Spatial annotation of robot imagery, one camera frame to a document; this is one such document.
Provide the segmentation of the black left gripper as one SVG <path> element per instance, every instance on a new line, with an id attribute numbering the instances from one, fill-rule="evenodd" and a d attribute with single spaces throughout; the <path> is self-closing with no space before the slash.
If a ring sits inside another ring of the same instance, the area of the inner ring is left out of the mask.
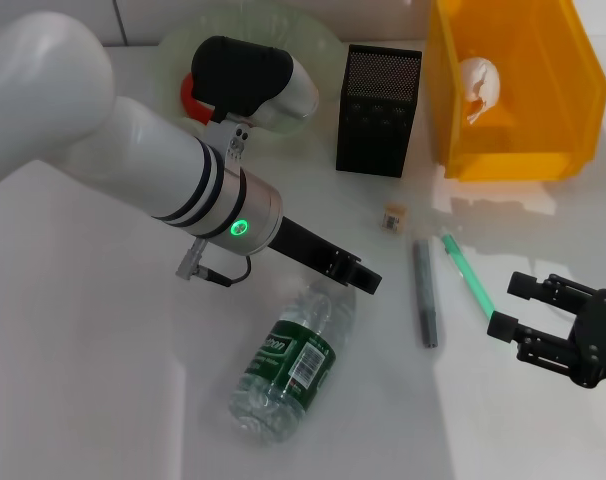
<path id="1" fill-rule="evenodd" d="M 363 266 L 360 259 L 284 217 L 270 248 L 342 285 L 351 285 L 370 295 L 382 277 Z"/>

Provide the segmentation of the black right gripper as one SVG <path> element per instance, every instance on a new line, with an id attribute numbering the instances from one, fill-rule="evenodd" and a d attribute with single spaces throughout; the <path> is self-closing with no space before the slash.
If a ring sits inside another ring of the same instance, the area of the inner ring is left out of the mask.
<path id="1" fill-rule="evenodd" d="M 570 373 L 571 380 L 584 388 L 595 388 L 606 380 L 606 289 L 595 289 L 550 274 L 539 282 L 536 277 L 514 272 L 507 292 L 524 300 L 537 300 L 576 316 L 571 334 L 578 351 L 574 367 L 574 345 L 566 340 L 532 329 L 516 318 L 495 311 L 487 335 L 517 344 L 517 359 L 555 372 Z"/>

